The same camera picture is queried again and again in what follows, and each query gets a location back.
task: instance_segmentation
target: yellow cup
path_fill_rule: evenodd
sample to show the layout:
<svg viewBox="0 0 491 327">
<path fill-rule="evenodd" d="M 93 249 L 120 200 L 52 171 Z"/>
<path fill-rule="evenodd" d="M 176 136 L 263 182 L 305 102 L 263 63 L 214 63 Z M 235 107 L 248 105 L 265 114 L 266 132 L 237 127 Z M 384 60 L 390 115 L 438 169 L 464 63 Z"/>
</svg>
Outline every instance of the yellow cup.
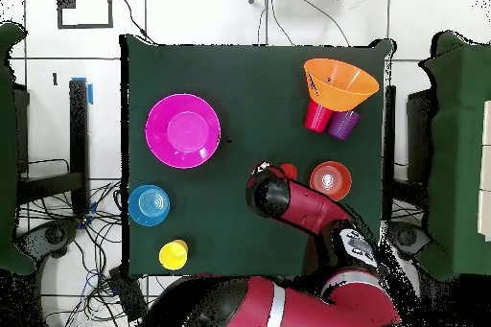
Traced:
<svg viewBox="0 0 491 327">
<path fill-rule="evenodd" d="M 188 246 L 182 240 L 173 240 L 160 248 L 158 261 L 165 269 L 181 269 L 188 260 Z"/>
</svg>

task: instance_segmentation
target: white tile floor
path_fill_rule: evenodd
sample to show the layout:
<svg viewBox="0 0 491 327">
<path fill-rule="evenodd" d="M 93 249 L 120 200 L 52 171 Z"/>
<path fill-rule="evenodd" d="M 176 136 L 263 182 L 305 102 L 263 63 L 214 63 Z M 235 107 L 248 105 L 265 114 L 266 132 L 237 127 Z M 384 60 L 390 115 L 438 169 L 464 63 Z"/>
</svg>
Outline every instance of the white tile floor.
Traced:
<svg viewBox="0 0 491 327">
<path fill-rule="evenodd" d="M 258 21 L 263 0 L 249 5 L 247 0 L 128 0 L 133 19 L 158 43 L 253 44 L 258 42 Z M 408 162 L 405 103 L 409 93 L 430 85 L 417 61 L 430 55 L 432 37 L 443 30 L 454 30 L 476 42 L 491 40 L 489 0 L 310 0 L 333 16 L 351 45 L 366 46 L 374 39 L 390 37 L 397 43 L 391 82 L 397 86 L 396 161 Z M 64 23 L 104 22 L 106 0 L 77 0 L 77 8 L 63 10 Z M 11 67 L 17 82 L 31 92 L 29 111 L 32 160 L 68 159 L 68 81 L 87 78 L 94 87 L 94 104 L 89 106 L 90 177 L 97 188 L 121 176 L 120 166 L 120 48 L 118 35 L 139 35 L 122 0 L 112 0 L 112 29 L 59 30 L 57 0 L 0 0 L 0 21 L 25 25 L 27 38 L 12 49 Z M 277 20 L 294 44 L 346 45 L 336 25 L 301 0 L 273 0 Z M 265 42 L 263 16 L 259 41 Z M 269 13 L 269 44 L 289 45 Z M 58 85 L 53 85 L 57 73 Z M 63 164 L 33 165 L 32 175 L 63 172 Z M 404 177 L 404 167 L 396 175 Z M 49 199 L 48 205 L 59 205 Z M 117 213 L 112 198 L 104 210 Z M 19 231 L 33 227 L 38 220 L 22 219 Z M 118 226 L 108 236 L 120 240 Z M 77 241 L 84 250 L 86 264 L 94 268 L 93 247 L 81 230 Z M 119 244 L 105 243 L 110 269 L 121 260 Z M 411 266 L 402 263 L 411 278 Z M 81 253 L 73 244 L 60 260 L 49 259 L 43 282 L 46 315 L 72 310 L 80 300 L 86 272 Z M 172 277 L 150 277 L 142 290 L 152 301 Z M 52 327 L 62 327 L 67 314 L 52 315 Z M 114 327 L 110 322 L 95 327 Z"/>
</svg>

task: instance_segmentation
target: purple cup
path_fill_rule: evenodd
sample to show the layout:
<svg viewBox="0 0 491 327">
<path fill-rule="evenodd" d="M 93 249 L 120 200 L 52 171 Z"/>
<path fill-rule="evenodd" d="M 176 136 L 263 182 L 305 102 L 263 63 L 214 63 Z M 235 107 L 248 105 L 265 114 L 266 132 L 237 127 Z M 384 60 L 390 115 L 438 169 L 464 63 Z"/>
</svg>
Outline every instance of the purple cup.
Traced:
<svg viewBox="0 0 491 327">
<path fill-rule="evenodd" d="M 356 111 L 335 112 L 331 117 L 331 123 L 327 131 L 335 138 L 344 141 L 362 116 Z"/>
</svg>

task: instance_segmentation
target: dark green tablecloth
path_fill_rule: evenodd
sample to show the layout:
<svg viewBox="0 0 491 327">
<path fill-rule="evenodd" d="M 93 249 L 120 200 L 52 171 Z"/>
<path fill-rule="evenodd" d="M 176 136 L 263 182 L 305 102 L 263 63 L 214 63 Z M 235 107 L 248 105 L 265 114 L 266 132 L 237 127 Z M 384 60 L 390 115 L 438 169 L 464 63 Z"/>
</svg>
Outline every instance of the dark green tablecloth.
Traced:
<svg viewBox="0 0 491 327">
<path fill-rule="evenodd" d="M 188 263 L 173 273 L 300 274 L 306 236 L 254 215 L 246 205 L 246 182 L 263 158 L 293 163 L 304 183 L 322 161 L 344 164 L 353 179 L 344 201 L 378 237 L 388 39 L 369 48 L 151 46 L 129 35 L 127 45 L 129 191 L 155 184 L 171 200 L 171 212 L 160 225 L 145 227 L 129 219 L 130 273 L 170 273 L 159 264 L 158 251 L 183 239 Z M 380 84 L 379 92 L 357 108 L 362 119 L 344 143 L 303 127 L 309 101 L 303 64 L 309 58 L 353 63 Z M 164 165 L 145 140 L 152 106 L 175 93 L 202 97 L 220 118 L 220 145 L 195 169 Z"/>
</svg>

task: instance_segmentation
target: red cup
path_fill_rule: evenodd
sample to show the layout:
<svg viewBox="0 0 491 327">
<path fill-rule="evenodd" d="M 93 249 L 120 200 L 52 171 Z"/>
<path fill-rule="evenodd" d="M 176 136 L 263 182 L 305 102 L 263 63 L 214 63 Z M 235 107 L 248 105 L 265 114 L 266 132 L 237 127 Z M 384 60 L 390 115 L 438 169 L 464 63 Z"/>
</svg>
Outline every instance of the red cup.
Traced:
<svg viewBox="0 0 491 327">
<path fill-rule="evenodd" d="M 329 119 L 333 115 L 333 110 L 318 105 L 314 100 L 310 100 L 309 109 L 307 110 L 307 118 L 305 119 L 305 128 L 315 132 L 323 132 Z"/>
</svg>

